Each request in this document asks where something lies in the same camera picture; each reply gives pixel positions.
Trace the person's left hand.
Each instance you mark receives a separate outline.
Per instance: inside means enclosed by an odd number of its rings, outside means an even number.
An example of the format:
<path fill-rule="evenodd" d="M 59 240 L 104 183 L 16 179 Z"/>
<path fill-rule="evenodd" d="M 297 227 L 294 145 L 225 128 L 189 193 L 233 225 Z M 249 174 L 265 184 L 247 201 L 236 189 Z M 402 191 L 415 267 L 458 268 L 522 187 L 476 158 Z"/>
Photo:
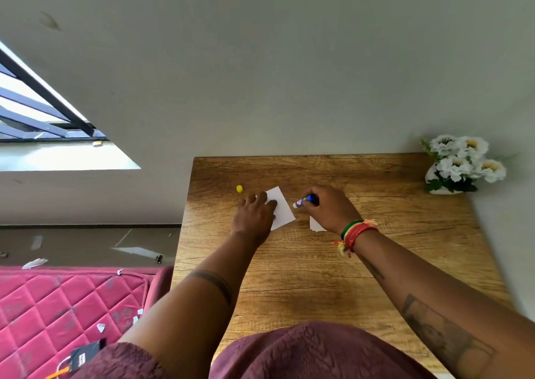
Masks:
<path fill-rule="evenodd" d="M 248 193 L 246 204 L 237 208 L 231 223 L 231 236 L 258 248 L 268 238 L 274 217 L 266 211 L 266 192 Z"/>

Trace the pink quilted mattress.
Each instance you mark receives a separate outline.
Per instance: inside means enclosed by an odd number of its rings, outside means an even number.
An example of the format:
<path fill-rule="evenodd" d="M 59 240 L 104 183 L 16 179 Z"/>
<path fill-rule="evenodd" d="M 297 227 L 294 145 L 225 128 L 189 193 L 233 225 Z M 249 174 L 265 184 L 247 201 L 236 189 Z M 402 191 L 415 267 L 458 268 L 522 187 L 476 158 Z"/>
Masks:
<path fill-rule="evenodd" d="M 173 267 L 0 267 L 0 379 L 45 379 L 111 345 L 171 287 Z"/>

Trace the white artificial flowers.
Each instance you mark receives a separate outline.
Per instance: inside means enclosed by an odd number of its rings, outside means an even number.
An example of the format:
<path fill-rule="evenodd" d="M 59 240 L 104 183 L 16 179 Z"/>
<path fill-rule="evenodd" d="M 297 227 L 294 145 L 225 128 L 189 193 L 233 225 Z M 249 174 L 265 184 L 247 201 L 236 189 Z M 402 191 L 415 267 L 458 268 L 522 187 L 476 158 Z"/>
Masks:
<path fill-rule="evenodd" d="M 431 140 L 419 137 L 424 152 L 436 164 L 442 185 L 463 193 L 478 191 L 478 181 L 493 184 L 504 180 L 506 167 L 486 157 L 489 144 L 480 137 L 439 135 Z"/>

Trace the white vase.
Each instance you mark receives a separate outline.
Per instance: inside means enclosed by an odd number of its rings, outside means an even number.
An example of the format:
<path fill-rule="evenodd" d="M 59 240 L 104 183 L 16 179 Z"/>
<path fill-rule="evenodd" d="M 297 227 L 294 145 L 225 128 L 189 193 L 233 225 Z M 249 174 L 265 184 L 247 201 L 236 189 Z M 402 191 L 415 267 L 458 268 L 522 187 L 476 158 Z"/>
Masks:
<path fill-rule="evenodd" d="M 425 174 L 425 190 L 434 195 L 453 195 L 463 193 L 456 189 L 449 190 L 442 185 L 440 175 L 437 174 L 436 164 L 433 164 Z"/>

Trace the person's right forearm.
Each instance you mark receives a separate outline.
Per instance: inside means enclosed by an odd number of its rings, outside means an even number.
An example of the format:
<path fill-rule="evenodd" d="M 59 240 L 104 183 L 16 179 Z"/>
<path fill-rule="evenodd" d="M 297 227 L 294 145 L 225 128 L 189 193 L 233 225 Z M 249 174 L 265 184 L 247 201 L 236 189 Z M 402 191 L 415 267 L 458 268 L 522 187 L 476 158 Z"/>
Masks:
<path fill-rule="evenodd" d="M 407 325 L 456 379 L 535 379 L 535 323 L 375 229 L 352 238 Z"/>

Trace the black electronic device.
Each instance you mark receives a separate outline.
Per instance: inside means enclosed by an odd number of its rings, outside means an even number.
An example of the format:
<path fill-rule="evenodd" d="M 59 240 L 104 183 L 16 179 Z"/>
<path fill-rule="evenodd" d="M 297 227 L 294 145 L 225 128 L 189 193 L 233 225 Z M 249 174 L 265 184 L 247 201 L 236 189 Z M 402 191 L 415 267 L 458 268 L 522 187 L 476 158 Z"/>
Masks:
<path fill-rule="evenodd" d="M 70 353 L 69 358 L 69 373 L 74 373 L 80 367 L 85 365 L 87 362 L 93 360 L 98 353 L 106 347 L 106 338 L 100 339 L 96 342 L 91 342 L 84 346 L 74 349 Z"/>

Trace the white paper sheet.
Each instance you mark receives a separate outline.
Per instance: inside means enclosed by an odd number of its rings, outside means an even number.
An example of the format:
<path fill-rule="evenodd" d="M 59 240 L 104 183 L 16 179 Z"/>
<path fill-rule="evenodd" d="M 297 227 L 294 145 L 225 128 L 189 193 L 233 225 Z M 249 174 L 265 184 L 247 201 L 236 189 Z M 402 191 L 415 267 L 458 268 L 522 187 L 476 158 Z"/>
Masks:
<path fill-rule="evenodd" d="M 271 226 L 271 231 L 285 226 L 295 220 L 295 216 L 291 210 L 291 207 L 286 201 L 280 187 L 274 187 L 267 190 L 266 195 L 266 202 L 277 202 L 277 206 L 274 210 L 274 221 Z"/>

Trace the red orange thread wristband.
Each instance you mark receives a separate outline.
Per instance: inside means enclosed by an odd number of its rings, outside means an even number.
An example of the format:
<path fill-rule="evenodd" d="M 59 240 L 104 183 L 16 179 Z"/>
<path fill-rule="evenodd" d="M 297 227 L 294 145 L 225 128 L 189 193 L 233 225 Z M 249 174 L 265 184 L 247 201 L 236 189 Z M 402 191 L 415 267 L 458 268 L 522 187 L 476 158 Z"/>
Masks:
<path fill-rule="evenodd" d="M 355 244 L 355 240 L 358 235 L 365 232 L 366 230 L 378 230 L 378 224 L 375 220 L 364 220 L 363 224 L 354 226 L 345 236 L 345 241 L 337 241 L 333 242 L 332 245 L 337 247 L 338 253 L 341 255 L 346 255 L 347 257 L 351 257 L 351 254 L 354 253 L 353 247 Z"/>

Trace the window with dark bars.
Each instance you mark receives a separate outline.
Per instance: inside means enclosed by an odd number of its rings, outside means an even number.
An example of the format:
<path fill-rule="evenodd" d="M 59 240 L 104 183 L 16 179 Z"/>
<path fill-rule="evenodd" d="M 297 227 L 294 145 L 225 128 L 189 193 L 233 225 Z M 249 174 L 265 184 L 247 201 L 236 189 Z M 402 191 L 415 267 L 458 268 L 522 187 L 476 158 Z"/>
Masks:
<path fill-rule="evenodd" d="M 0 40 L 0 143 L 108 141 Z"/>

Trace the person's right hand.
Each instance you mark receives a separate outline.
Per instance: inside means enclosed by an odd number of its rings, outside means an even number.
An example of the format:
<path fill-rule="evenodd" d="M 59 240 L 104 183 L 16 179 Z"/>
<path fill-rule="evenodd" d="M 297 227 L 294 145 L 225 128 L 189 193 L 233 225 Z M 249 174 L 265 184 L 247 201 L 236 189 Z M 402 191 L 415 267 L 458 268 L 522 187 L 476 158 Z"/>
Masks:
<path fill-rule="evenodd" d="M 309 214 L 327 231 L 340 236 L 344 227 L 351 221 L 363 220 L 358 210 L 345 193 L 330 185 L 318 185 L 322 188 L 320 214 Z"/>

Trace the person's left forearm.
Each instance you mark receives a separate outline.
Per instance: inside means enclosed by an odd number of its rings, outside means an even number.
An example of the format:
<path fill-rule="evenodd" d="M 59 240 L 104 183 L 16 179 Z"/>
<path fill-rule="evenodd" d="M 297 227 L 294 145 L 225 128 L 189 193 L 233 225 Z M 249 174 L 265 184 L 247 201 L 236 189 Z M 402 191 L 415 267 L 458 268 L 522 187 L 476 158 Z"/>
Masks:
<path fill-rule="evenodd" d="M 270 234 L 232 231 L 119 340 L 147 351 L 174 379 L 207 379 L 251 260 Z"/>

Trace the green thread wristband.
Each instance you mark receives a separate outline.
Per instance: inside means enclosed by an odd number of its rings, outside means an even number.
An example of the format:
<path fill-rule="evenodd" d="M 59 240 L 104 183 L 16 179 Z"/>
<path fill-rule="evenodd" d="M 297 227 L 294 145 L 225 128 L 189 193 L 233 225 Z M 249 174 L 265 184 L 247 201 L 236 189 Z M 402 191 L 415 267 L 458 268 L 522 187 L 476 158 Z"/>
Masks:
<path fill-rule="evenodd" d="M 346 234 L 350 231 L 350 229 L 352 229 L 354 226 L 357 226 L 357 225 L 360 225 L 360 224 L 363 224 L 364 223 L 364 220 L 354 220 L 354 221 L 351 221 L 349 222 L 345 227 L 344 229 L 342 230 L 341 234 L 340 234 L 340 238 L 342 241 L 345 241 L 345 236 Z"/>

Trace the maroon textured garment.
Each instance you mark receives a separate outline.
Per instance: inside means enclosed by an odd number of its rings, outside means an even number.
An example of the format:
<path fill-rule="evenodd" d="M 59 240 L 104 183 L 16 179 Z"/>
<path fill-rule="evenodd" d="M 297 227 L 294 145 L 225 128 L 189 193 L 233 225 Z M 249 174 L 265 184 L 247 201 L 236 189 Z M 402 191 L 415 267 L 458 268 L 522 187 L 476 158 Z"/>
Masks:
<path fill-rule="evenodd" d="M 71 379 L 185 379 L 147 351 L 115 343 Z M 310 321 L 242 337 L 210 367 L 208 379 L 437 379 L 413 358 L 352 326 Z"/>

